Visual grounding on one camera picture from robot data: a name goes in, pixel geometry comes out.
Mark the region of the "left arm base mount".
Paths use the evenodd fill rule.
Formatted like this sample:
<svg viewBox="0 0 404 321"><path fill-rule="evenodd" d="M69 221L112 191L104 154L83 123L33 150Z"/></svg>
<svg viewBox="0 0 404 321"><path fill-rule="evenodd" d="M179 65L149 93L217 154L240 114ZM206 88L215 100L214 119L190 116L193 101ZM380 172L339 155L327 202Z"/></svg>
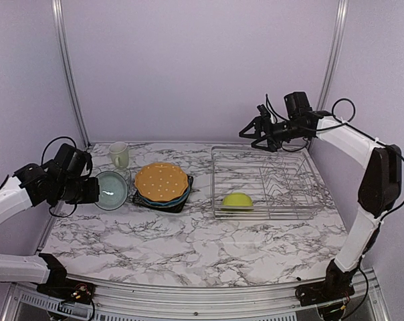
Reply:
<svg viewBox="0 0 404 321"><path fill-rule="evenodd" d="M60 299L63 302L77 302L86 305L91 304L94 290L93 283L80 282L70 278L37 285L37 291L41 294Z"/></svg>

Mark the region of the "black floral square plate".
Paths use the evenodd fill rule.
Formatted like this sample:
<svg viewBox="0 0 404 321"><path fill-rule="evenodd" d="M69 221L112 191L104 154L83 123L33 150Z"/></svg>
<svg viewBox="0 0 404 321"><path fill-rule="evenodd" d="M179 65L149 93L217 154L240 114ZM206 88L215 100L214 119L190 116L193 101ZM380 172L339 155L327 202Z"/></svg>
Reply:
<svg viewBox="0 0 404 321"><path fill-rule="evenodd" d="M132 196L132 203L134 205L166 213L180 213L183 210L185 203L187 202L187 199L189 198L194 178L193 176L188 175L187 180L189 187L187 188L185 193L181 197L178 197L177 199L171 201L171 203L168 204L165 203L164 205L153 205L152 203L148 202L144 197L142 197L138 191L136 191L135 194Z"/></svg>

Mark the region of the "blue polka dot plate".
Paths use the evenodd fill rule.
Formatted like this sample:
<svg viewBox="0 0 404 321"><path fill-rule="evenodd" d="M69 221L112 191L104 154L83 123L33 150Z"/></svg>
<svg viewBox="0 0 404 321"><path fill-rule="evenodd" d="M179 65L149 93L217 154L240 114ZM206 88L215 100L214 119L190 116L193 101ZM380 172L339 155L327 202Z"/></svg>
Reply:
<svg viewBox="0 0 404 321"><path fill-rule="evenodd" d="M173 207L173 206L178 205L179 203L182 203L183 201L185 201L188 198L190 191L191 191L191 187L188 187L181 196L176 197L171 201L152 201L152 200L147 199L146 197L141 196L138 191L134 194L134 198L139 201L142 201L144 204L147 204L150 206Z"/></svg>

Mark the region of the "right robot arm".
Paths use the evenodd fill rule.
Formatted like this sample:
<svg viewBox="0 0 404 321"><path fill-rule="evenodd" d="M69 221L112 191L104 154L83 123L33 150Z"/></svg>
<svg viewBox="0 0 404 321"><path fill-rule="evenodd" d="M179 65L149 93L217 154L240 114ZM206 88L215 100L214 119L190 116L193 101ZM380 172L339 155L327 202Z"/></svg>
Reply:
<svg viewBox="0 0 404 321"><path fill-rule="evenodd" d="M315 111L305 92L292 92L284 98L287 117L276 112L269 101L257 107L256 116L239 131L256 149L276 152L285 142L316 138L333 145L356 161L364 173L357 193L357 214L338 255L329 263L319 293L332 300L341 293L372 248L386 216L397 210L402 190L401 149L385 144L341 120L334 110Z"/></svg>

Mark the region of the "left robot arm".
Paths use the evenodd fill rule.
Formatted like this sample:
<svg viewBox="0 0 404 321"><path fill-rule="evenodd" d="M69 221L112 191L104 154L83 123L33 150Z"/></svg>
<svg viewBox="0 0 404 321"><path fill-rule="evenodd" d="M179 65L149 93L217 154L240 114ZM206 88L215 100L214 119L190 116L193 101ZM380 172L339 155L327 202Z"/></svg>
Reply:
<svg viewBox="0 0 404 321"><path fill-rule="evenodd" d="M98 202L100 186L92 169L91 155L69 144L45 163L25 165L0 184L0 224L42 203L55 209L59 203L77 207ZM48 253L0 254L0 282L45 284L59 298L73 289L66 268Z"/></svg>

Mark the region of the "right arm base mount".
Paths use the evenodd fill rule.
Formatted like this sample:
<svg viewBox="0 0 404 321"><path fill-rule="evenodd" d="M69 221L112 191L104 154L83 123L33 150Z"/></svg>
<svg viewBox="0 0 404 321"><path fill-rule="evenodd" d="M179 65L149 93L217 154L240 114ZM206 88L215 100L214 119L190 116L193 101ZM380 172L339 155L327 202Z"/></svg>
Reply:
<svg viewBox="0 0 404 321"><path fill-rule="evenodd" d="M355 289L350 282L345 282L338 287L329 288L325 281L300 284L296 287L295 295L301 306L323 304L329 301L348 298L355 294Z"/></svg>

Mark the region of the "white patterned bowl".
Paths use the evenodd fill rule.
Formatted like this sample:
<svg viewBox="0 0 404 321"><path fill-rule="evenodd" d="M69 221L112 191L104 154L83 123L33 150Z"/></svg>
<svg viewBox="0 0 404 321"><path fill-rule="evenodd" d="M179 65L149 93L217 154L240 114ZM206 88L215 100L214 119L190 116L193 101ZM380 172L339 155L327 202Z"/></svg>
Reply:
<svg viewBox="0 0 404 321"><path fill-rule="evenodd" d="M104 171L96 175L100 187L99 200L95 205L105 211L114 211L125 203L128 184L124 177L114 171Z"/></svg>

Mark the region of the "orange polka dot plate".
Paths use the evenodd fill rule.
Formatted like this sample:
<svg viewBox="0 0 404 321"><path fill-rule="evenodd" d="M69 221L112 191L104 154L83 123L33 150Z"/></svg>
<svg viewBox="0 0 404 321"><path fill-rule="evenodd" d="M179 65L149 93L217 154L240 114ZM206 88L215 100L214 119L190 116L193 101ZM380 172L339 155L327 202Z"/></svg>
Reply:
<svg viewBox="0 0 404 321"><path fill-rule="evenodd" d="M171 163L144 166L136 174L134 185L142 197L161 203L180 197L189 187L187 174Z"/></svg>

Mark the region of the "pale green mug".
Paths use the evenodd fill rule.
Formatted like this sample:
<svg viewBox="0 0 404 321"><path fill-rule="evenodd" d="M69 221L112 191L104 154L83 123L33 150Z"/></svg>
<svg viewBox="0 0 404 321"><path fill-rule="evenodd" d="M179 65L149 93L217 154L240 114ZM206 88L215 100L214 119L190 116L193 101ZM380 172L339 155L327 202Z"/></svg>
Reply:
<svg viewBox="0 0 404 321"><path fill-rule="evenodd" d="M126 168L129 164L128 145L125 142L114 142L108 147L112 164L119 169Z"/></svg>

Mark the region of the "clear glass blue flower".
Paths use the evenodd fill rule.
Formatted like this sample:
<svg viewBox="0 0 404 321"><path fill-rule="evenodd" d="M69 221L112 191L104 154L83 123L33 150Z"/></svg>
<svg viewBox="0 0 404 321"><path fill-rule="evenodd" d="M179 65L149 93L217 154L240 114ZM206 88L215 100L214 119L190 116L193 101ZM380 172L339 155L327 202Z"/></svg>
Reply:
<svg viewBox="0 0 404 321"><path fill-rule="evenodd" d="M128 192L132 192L133 190L133 180L132 180L132 171L129 168L118 168L115 169L115 171L123 177L125 180L127 187L128 187Z"/></svg>

